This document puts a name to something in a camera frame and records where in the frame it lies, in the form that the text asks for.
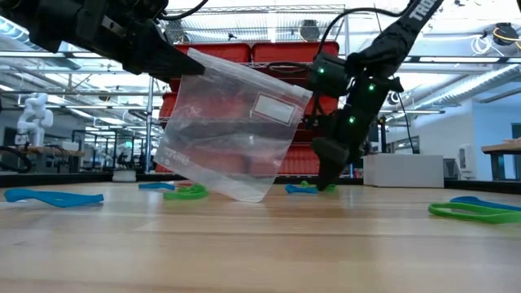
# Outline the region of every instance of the desk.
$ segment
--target desk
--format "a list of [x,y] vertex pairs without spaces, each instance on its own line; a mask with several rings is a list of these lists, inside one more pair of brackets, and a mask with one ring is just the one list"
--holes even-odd
[[430,216],[463,195],[521,205],[519,195],[341,186],[337,195],[263,203],[224,195],[166,201],[136,183],[43,186],[103,193],[59,209],[0,203],[0,288],[16,293],[518,292],[521,225]]
[[[24,147],[17,147],[14,146],[13,148],[17,149],[18,151],[21,151],[27,155],[36,155],[36,163],[33,166],[34,169],[36,169],[39,172],[42,172],[46,169],[46,156],[47,155],[54,155],[58,157],[65,157],[67,156],[69,158],[69,168],[71,170],[79,170],[79,158],[83,157],[85,155],[85,152],[83,151],[61,151],[54,147],[46,147],[46,146],[28,146],[27,150],[24,149]],[[7,151],[0,151],[0,154],[6,154]]]
[[505,157],[504,155],[521,155],[521,142],[502,143],[494,146],[483,146],[481,151],[490,155],[492,163],[492,178],[495,181],[504,181]]

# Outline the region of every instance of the blue strap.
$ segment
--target blue strap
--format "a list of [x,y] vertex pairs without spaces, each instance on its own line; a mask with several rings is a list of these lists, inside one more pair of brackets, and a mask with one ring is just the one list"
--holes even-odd
[[176,190],[176,186],[168,183],[147,183],[147,184],[140,184],[139,189],[166,189],[166,190]]
[[288,185],[286,185],[286,192],[288,194],[305,193],[305,194],[316,195],[316,194],[318,194],[318,189],[316,187],[300,187],[300,186],[293,186],[291,184],[288,184]]
[[103,195],[79,195],[67,192],[27,189],[6,190],[4,196],[9,203],[25,199],[37,199],[58,208],[78,207],[89,203],[99,203],[104,200]]
[[478,199],[475,196],[462,196],[455,199],[450,200],[451,203],[468,203],[468,204],[474,204],[478,205],[480,207],[487,207],[487,208],[500,208],[510,211],[518,211],[521,212],[521,207],[515,207],[510,206],[506,204],[500,204],[500,203],[492,203],[492,202],[486,202],[481,199]]

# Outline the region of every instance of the clear plastic bag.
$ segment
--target clear plastic bag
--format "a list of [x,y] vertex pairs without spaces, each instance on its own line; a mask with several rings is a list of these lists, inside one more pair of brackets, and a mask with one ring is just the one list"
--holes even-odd
[[234,199],[260,202],[312,93],[197,50],[188,55],[206,71],[182,78],[155,161]]

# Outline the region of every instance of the green plastic object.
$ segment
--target green plastic object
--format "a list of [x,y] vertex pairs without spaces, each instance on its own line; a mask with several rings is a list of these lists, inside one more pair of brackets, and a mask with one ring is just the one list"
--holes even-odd
[[[300,183],[300,186],[302,186],[302,187],[316,187],[315,185],[310,185],[307,181],[302,181]],[[330,184],[330,185],[328,185],[326,187],[326,189],[324,191],[326,191],[326,192],[335,192],[335,190],[336,190],[336,185]]]
[[163,198],[167,200],[180,199],[180,200],[193,200],[202,199],[208,196],[206,188],[200,184],[194,184],[192,186],[183,186],[177,189],[175,192],[163,193]]
[[487,224],[521,223],[521,212],[500,208],[487,208],[468,203],[432,203],[429,212],[458,220],[478,221]]

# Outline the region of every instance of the bag label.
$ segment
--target bag label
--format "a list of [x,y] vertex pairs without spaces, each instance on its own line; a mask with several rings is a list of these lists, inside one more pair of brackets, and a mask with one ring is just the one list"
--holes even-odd
[[284,125],[290,125],[296,112],[296,105],[292,105],[280,98],[259,94],[253,113]]

